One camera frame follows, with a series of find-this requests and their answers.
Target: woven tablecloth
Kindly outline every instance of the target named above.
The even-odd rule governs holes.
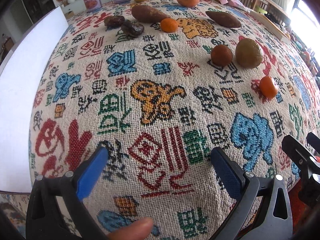
[[[235,203],[208,161],[211,149],[257,176],[281,174],[291,189],[298,168],[281,141],[291,134],[305,145],[308,132],[319,134],[319,90],[293,46],[244,11],[212,0],[193,8],[142,4],[176,19],[178,31],[143,24],[129,40],[120,28],[106,29],[110,15],[136,22],[135,4],[108,3],[69,20],[34,101],[31,177],[74,171],[103,145],[109,163],[84,204],[106,233],[150,216],[148,239],[208,239]],[[208,10],[229,12],[242,27],[221,27]],[[262,47],[258,68],[243,69],[235,57],[225,67],[210,62],[214,46],[234,53],[243,38]],[[279,86],[272,100],[258,88],[265,75]]]

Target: tangerine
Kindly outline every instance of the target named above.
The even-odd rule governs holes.
[[[265,76],[259,83],[261,93],[268,99],[274,98],[278,94],[278,85],[272,77]]]
[[[178,22],[175,19],[166,18],[160,22],[160,28],[166,33],[174,33],[178,30]]]

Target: blue embroidered figure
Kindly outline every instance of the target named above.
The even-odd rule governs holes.
[[[291,163],[291,171],[292,171],[292,174],[296,177],[296,180],[299,179],[300,169],[294,162]]]
[[[168,12],[171,12],[171,11],[174,11],[174,10],[179,10],[179,11],[182,11],[182,12],[186,12],[187,11],[187,7],[184,7],[184,6],[180,6],[180,5],[172,5],[172,4],[165,4],[161,7],[164,7],[167,9]]]
[[[109,210],[101,210],[97,215],[97,219],[99,223],[109,232],[113,232],[121,227],[126,227],[136,221]],[[158,226],[153,225],[151,234],[153,236],[160,235]]]
[[[161,75],[171,72],[170,63],[157,63],[153,65],[153,69],[155,70],[155,75]]]
[[[277,99],[278,104],[283,102],[283,99],[282,99],[280,92],[278,92],[278,94],[276,95],[276,99]]]
[[[300,79],[300,77],[298,76],[294,76],[293,80],[296,84],[296,86],[298,87],[298,89],[300,90],[301,96],[302,96],[302,100],[306,106],[307,111],[311,108],[311,101],[310,101],[310,97],[308,94],[308,91],[304,85],[304,83],[302,82],[302,80]]]
[[[244,15],[242,12],[238,11],[237,9],[231,8],[230,6],[228,6],[227,9],[239,17],[249,20],[249,18],[246,15]]]
[[[237,113],[230,130],[231,142],[237,148],[244,148],[243,156],[247,163],[243,165],[244,171],[252,171],[263,151],[263,159],[272,164],[271,147],[273,144],[273,131],[268,121],[259,114],[253,119]]]
[[[80,82],[81,75],[68,75],[62,73],[56,80],[56,94],[53,97],[52,102],[57,102],[60,98],[64,99],[69,95],[69,88],[73,83],[78,84]]]
[[[134,49],[125,51],[124,53],[116,52],[107,59],[107,62],[109,63],[109,77],[137,71],[133,67],[136,63]]]

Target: dried date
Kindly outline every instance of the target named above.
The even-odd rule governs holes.
[[[104,19],[104,25],[108,28],[118,28],[124,23],[124,20],[122,15],[108,16]]]

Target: sweet potato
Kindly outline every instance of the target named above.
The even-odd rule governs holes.
[[[225,12],[212,12],[206,11],[205,12],[210,19],[214,20],[217,24],[226,27],[226,28],[240,28],[241,22],[234,17],[230,13]]]
[[[131,14],[139,22],[143,23],[159,23],[163,19],[170,18],[163,12],[148,5],[136,5],[132,8]]]

